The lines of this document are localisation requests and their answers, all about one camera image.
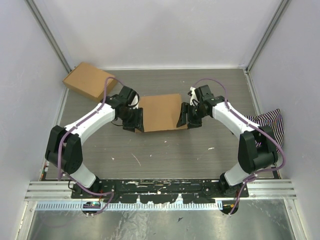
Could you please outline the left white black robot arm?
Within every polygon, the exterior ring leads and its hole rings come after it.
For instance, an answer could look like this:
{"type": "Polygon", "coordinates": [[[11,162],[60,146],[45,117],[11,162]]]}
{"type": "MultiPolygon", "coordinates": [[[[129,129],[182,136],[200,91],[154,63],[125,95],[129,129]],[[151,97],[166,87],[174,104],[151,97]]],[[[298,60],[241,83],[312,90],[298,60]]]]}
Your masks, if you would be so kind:
{"type": "Polygon", "coordinates": [[[134,131],[142,126],[143,109],[135,91],[129,95],[105,97],[91,111],[64,127],[56,125],[49,134],[45,159],[57,168],[57,179],[66,175],[88,198],[101,195],[100,179],[83,160],[83,144],[104,125],[121,119],[123,128],[134,131]]]}

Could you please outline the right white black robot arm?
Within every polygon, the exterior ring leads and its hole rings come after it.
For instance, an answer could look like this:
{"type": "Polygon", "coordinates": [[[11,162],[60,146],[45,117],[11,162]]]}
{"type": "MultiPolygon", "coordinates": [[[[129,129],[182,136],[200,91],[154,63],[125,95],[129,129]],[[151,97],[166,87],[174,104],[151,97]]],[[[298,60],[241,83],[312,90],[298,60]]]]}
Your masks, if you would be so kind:
{"type": "Polygon", "coordinates": [[[199,128],[202,118],[207,116],[221,122],[238,139],[237,163],[222,173],[218,181],[221,194],[229,198],[238,191],[241,183],[278,161],[277,142],[271,127],[250,122],[223,96],[209,97],[197,104],[183,102],[176,126],[199,128]]]}

